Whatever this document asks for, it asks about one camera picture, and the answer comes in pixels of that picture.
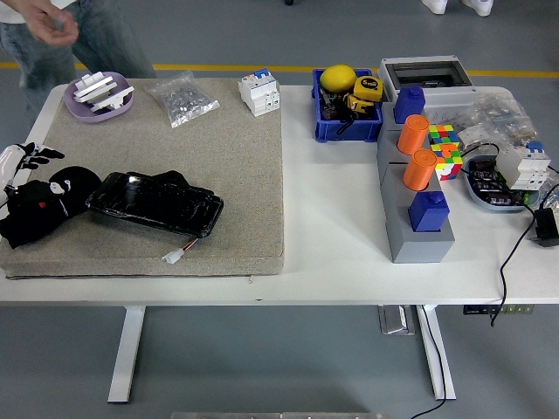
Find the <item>person's right hand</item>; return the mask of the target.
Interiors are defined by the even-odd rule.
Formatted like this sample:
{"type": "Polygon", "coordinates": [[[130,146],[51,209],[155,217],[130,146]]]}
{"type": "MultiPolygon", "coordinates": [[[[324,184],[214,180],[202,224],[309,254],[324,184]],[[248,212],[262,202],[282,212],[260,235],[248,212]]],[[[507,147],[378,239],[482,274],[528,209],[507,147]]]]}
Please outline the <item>person's right hand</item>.
{"type": "Polygon", "coordinates": [[[51,1],[22,1],[17,7],[31,35],[50,46],[74,44],[79,36],[78,23],[71,13],[51,1]]]}

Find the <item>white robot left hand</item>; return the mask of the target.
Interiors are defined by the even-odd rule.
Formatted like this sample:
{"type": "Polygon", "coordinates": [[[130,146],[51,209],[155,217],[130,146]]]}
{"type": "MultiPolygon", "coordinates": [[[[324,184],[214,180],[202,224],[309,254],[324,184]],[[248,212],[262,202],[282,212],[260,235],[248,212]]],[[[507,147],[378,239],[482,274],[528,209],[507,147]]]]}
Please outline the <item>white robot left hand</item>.
{"type": "Polygon", "coordinates": [[[56,149],[29,142],[8,146],[1,153],[1,189],[11,185],[20,169],[34,170],[65,155],[56,149]]]}

